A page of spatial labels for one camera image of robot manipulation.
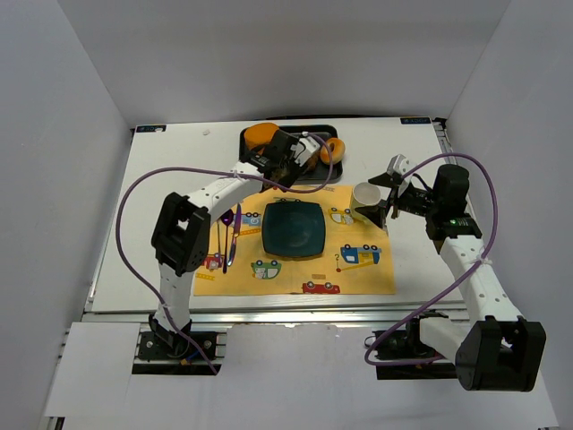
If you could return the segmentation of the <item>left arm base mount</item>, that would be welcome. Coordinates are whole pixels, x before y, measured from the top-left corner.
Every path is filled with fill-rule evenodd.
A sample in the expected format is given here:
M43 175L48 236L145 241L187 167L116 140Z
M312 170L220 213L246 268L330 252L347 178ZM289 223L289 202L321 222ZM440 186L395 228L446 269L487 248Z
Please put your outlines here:
M225 336L217 331L191 331L188 336L196 343L175 339L170 347L151 329L142 331L136 344L133 375L214 376L211 362L218 372L225 353Z

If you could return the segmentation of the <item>pale green mug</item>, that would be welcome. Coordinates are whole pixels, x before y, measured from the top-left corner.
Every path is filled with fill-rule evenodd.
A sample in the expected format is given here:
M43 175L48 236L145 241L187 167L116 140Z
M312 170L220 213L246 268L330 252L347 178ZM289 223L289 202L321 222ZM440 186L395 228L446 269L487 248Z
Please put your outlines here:
M377 185L362 182L355 185L351 192L349 209L356 221L365 222L367 218L357 211L358 208L375 206L382 199L381 189Z

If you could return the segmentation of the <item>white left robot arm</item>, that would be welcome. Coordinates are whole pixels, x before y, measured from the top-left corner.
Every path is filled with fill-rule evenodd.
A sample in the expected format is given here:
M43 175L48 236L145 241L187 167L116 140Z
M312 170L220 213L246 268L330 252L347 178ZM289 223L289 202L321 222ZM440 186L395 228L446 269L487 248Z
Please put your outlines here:
M151 238L158 260L161 299L150 317L150 328L171 352L179 355L187 349L184 337L191 327L193 275L208 256L213 223L250 195L269 187L293 185L320 149L320 142L307 132L296 137L278 130L270 143L246 152L210 184L165 198Z

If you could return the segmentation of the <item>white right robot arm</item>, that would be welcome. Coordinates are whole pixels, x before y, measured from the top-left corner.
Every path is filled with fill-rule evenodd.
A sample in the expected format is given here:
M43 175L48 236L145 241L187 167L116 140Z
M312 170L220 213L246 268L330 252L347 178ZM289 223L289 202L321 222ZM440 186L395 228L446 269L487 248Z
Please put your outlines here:
M397 328L377 332L370 346L375 365L426 366L446 359L467 391L531 391L546 333L512 304L486 261L482 232L466 211L468 171L442 165L433 185L424 189L401 178L404 171L389 168L371 178L370 184L387 187L389 196L359 213L377 226L399 211L425 219L426 233L466 304L470 327L464 329L445 314L424 308Z

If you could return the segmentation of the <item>metal tongs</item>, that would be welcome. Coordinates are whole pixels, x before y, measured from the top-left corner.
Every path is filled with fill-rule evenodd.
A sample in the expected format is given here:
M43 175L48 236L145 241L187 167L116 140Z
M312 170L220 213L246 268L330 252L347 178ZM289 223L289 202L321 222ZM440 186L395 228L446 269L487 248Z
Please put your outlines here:
M304 176L310 170L310 163L306 162L302 166L294 162L282 162L267 168L263 177L267 179L264 183L263 189L270 189L271 187L285 191L289 189L295 182Z

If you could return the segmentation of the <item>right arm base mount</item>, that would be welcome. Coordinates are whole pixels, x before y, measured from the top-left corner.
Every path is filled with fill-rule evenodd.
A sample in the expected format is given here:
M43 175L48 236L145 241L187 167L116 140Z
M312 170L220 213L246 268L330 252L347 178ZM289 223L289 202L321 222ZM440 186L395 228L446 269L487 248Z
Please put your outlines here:
M437 317L450 323L447 315L429 311L416 316L396 331L393 331L374 350L373 358L378 361L419 361L435 358L439 353L422 343L420 321ZM430 364L378 366L375 368L378 381L452 380L456 379L455 366L448 360L437 360Z

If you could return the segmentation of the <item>brown croissant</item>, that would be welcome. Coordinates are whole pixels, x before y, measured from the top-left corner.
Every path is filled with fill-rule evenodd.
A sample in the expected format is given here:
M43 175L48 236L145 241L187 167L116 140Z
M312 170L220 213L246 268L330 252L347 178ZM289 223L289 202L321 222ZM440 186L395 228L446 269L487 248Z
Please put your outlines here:
M306 161L304 173L307 174L313 172L320 163L321 153L317 151Z

